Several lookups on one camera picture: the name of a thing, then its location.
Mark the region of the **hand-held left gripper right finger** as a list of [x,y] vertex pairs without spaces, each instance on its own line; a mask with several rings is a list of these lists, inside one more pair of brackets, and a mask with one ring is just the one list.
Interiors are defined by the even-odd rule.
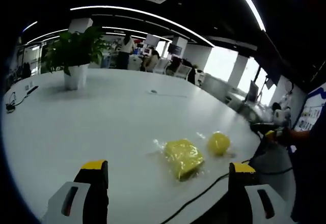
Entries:
[[293,223],[285,201],[246,163],[229,164],[228,223]]

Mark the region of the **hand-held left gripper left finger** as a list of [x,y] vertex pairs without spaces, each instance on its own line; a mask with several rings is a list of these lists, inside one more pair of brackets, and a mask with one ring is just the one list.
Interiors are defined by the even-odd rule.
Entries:
[[107,223],[108,163],[85,163],[48,201],[42,223]]

